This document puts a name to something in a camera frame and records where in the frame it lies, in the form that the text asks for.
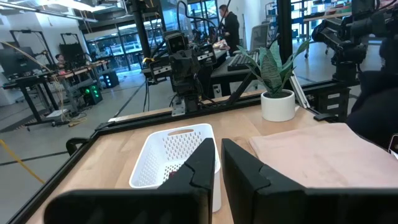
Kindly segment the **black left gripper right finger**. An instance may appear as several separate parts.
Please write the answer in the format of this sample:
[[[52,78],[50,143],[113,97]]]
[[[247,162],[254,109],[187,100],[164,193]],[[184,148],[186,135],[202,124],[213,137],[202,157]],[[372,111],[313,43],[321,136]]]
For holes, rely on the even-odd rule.
[[[235,223],[397,223],[397,189],[308,188],[230,139],[221,156]]]

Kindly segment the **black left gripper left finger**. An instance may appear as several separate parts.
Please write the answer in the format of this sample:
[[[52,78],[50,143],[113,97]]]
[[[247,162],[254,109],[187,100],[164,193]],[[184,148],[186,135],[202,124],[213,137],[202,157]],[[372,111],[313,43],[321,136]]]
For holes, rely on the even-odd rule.
[[[211,223],[215,144],[206,138],[157,189],[91,189],[60,194],[44,223]]]

